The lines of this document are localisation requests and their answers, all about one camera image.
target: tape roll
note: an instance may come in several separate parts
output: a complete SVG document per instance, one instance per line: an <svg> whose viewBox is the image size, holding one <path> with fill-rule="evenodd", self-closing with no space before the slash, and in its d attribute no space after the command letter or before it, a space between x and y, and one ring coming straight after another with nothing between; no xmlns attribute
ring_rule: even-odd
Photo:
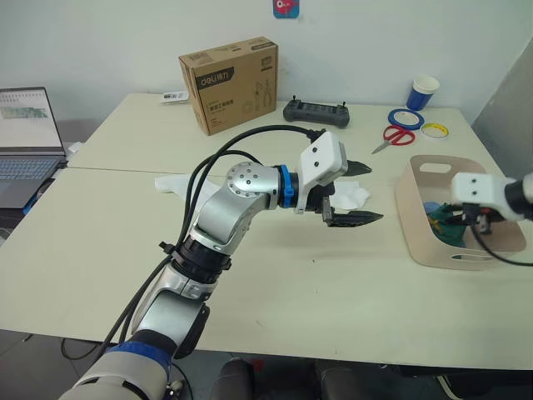
<svg viewBox="0 0 533 400"><path fill-rule="evenodd" d="M446 139L450 135L450 131L448 131L447 127L433 122L423 125L421 131L427 137L433 139Z"/></svg>
<svg viewBox="0 0 533 400"><path fill-rule="evenodd" d="M389 123L397 125L410 131L420 129L424 125L424 117L418 112L408 110L407 108L397 108L389 112Z"/></svg>

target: black cable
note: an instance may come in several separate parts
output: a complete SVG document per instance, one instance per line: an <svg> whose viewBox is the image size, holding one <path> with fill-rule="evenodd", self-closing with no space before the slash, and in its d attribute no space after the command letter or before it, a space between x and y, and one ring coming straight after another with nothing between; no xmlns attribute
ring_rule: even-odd
<svg viewBox="0 0 533 400"><path fill-rule="evenodd" d="M185 239L185 236L187 235L188 227L191 225L192 217L194 214L194 209L196 208L198 198L200 197L200 191L202 190L202 185L206 181L207 175L209 174L209 171L211 171L212 166L214 163L222 156L222 154L231 146L233 146L235 143L240 142L244 138L249 138L252 135L256 135L258 133L263 132L269 132L269 131L293 131L298 133L303 133L308 138L315 138L313 135L320 135L319 132L312 131L310 129L305 129L303 127L295 127L292 125L267 125L265 127L256 127L254 129L250 129L249 131L246 131L244 133L241 133L240 135L235 136L232 140L224 144L220 149L213 154L210 157L209 162L207 163L206 167L204 168L202 175L200 176L200 179L198 180L197 189L194 191L194 196L191 200L191 206L189 209L189 212L186 215L186 219L183 221L183 228L187 227L187 229L182 229L182 232L180 233L180 237L177 239L176 247L179 248L181 246L181 243L183 243L183 240Z"/></svg>
<svg viewBox="0 0 533 400"><path fill-rule="evenodd" d="M186 200L186 210L187 212L183 216L183 224L182 224L182 231L180 233L180 237L177 239L176 248L179 248L183 241L185 240L185 236L187 235L187 232L189 230L189 227L191 225L192 217L194 215L194 209L196 208L198 198L200 196L200 191L202 190L202 185L206 181L207 174L209 171L211 171L212 166L214 163L218 160L218 158L222 157L227 153L228 148L233 146L235 143L240 142L244 138L248 138L252 135L256 135L258 133L263 132L269 132L269 131L293 131L298 133L305 134L308 138L310 138L312 141L318 138L322 131L314 131L312 129L305 129L303 127L295 127L292 125L267 125L265 127L257 127L254 129L250 129L244 133L241 133L240 135L235 136L232 140L224 144L215 154L204 160L200 163L200 165L195 168L193 174L191 176L191 179L189 180L189 185L191 190L189 191L189 185L187 185L187 196L189 197L190 202ZM231 150L228 152L228 154L239 154L239 155L245 155L245 157L251 158L252 161L255 163L258 163L258 160L254 158L251 154L248 154L247 152L241 152L239 150ZM196 175L200 172L200 170L203 168L202 164L207 161L205 164L205 169L203 170L202 175L200 176L200 179L197 184L197 188L194 192L194 196L192 197L192 200L190 199L190 194L192 193L192 186L194 185L194 181L196 179ZM106 338L102 342L102 346L98 349L97 356L95 357L95 362L105 353L107 347L111 344L111 340L117 334L118 329L122 325L122 323L127 320L128 325L129 322L132 319L132 315L135 312L135 309L139 303L139 301L142 298L142 295L147 290L148 286L150 286L150 283L153 281L153 279L161 272L161 270L165 267L165 265L171 260L172 256L168 255L166 256L158 265L157 267L152 271L150 276L147 278L147 280L141 285L141 287L136 291L135 295L132 297L130 302L126 305L116 322L113 324L111 330L107 334ZM123 340L126 338L127 335L127 325L124 324L123 331L121 332L120 338L123 337Z"/></svg>
<svg viewBox="0 0 533 400"><path fill-rule="evenodd" d="M132 305L137 304L139 302L139 299L142 297L143 293L147 290L148 286L150 286L150 283L161 272L163 267L167 265L167 263L170 261L171 258L172 256L170 255L163 258L162 261L157 265L157 267L155 267L155 269L152 271L152 273L147 278L147 280L144 281L144 283L141 285L140 288L138 288L135 295L132 297L130 302L126 305L126 307L124 308L124 311L122 311L122 313L116 320L115 324L112 326L111 330L107 334L106 338L102 342L102 346L100 346L100 348L98 349L97 356L95 357L95 361L97 361L106 351L107 347L111 343L111 340L113 339L118 329L120 328L122 321L124 321L124 318L126 318L127 314L129 313Z"/></svg>
<svg viewBox="0 0 533 400"><path fill-rule="evenodd" d="M191 394L191 400L194 400L194 394L192 393L192 386L191 386L191 383L189 382L189 378L187 377L187 375L185 375L185 373L183 372L183 370L177 365L175 364L174 362L172 363L172 365L174 367L177 368L177 370L180 372L180 374L183 376L183 379L185 379L185 382L187 384L187 387L189 388L189 393Z"/></svg>
<svg viewBox="0 0 533 400"><path fill-rule="evenodd" d="M63 339L61 339L61 354L67 359L67 360L70 360L70 361L77 361L77 360L81 360L82 358L85 358L86 356L88 356L89 354L91 354L92 352L94 352L96 350L96 348L98 347L97 344L95 344L94 346L92 346L91 350L89 350L88 352L85 352L84 354L80 355L80 356L71 356L70 354L68 354L67 352L67 349L65 348L65 342L67 341L67 338L64 337Z"/></svg>
<svg viewBox="0 0 533 400"><path fill-rule="evenodd" d="M222 154L222 156L231 156L231 155L243 156L243 157L250 159L251 161L255 163L262 164L257 158L253 157L250 153L243 152L242 150L227 150ZM191 178L189 179L189 183L187 184L187 196L185 199L185 212L183 214L183 224L182 224L182 229L186 229L187 231L188 231L188 227L185 227L185 221L187 220L187 214L189 213L190 206L191 206L191 194L192 194L192 188L194 186L194 181L196 180L197 174L202 170L202 168L204 168L207 165L207 163L209 163L211 158L212 156L206 158L205 160L200 162L200 164L198 164L198 166L192 172ZM126 340L127 331L129 329L133 315L135 314L135 310L137 309L137 305L140 302L141 298L142 297L138 298L138 300L134 304L132 304L129 312L127 313L126 319L124 320L124 324L122 325L120 337L118 339L119 343L122 343Z"/></svg>
<svg viewBox="0 0 533 400"><path fill-rule="evenodd" d="M474 235L474 238L476 241L480 244L480 246L485 250L487 253L489 253L492 257L503 261L504 263L512 264L512 265L521 265L522 267L533 267L533 262L519 262L519 261L513 261L508 258L503 258L502 256L496 254L492 250L489 249L489 247L486 245L486 243L481 238L481 235L479 232L477 232L475 225L470 225L470 229L472 231L472 234Z"/></svg>

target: robotic arm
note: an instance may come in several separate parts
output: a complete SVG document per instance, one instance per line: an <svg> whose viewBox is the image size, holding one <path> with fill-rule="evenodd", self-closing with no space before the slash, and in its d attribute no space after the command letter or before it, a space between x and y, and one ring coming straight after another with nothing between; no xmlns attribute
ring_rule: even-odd
<svg viewBox="0 0 533 400"><path fill-rule="evenodd" d="M172 249L133 318L132 337L112 347L61 400L161 400L173 358L190 354L209 316L205 301L231 255L261 211L277 207L321 213L328 226L357 227L382 217L373 212L335 214L329 196L342 175L371 169L346 159L344 145L324 132L300 158L296 172L284 165L241 162L203 206L180 248Z"/></svg>
<svg viewBox="0 0 533 400"><path fill-rule="evenodd" d="M491 223L499 221L533 221L533 172L522 180L495 177L484 173L457 173L451 182L453 203L463 213L456 223L475 225L481 233L491 232Z"/></svg>

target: laptop keyboard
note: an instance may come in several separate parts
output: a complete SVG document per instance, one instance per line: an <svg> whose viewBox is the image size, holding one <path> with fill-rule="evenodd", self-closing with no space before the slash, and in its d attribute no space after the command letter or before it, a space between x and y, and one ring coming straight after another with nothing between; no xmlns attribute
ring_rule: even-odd
<svg viewBox="0 0 533 400"><path fill-rule="evenodd" d="M54 159L0 159L0 179L43 179Z"/></svg>

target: laptop screen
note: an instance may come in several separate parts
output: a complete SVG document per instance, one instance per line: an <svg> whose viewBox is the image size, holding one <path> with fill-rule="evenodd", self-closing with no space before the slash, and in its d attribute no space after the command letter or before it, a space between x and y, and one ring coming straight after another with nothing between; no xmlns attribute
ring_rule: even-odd
<svg viewBox="0 0 533 400"><path fill-rule="evenodd" d="M44 87L0 89L0 153L64 154Z"/></svg>

